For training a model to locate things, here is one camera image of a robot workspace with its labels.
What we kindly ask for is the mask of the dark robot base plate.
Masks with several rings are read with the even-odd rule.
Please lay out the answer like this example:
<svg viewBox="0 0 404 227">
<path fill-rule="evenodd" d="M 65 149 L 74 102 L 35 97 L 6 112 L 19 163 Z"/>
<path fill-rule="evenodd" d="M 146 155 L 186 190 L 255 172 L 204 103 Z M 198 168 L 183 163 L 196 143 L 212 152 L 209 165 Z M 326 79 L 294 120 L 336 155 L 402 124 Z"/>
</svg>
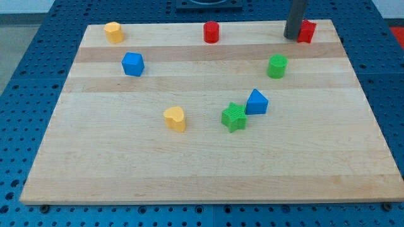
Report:
<svg viewBox="0 0 404 227">
<path fill-rule="evenodd" d="M 243 0 L 175 0 L 176 10 L 241 9 Z"/>
</svg>

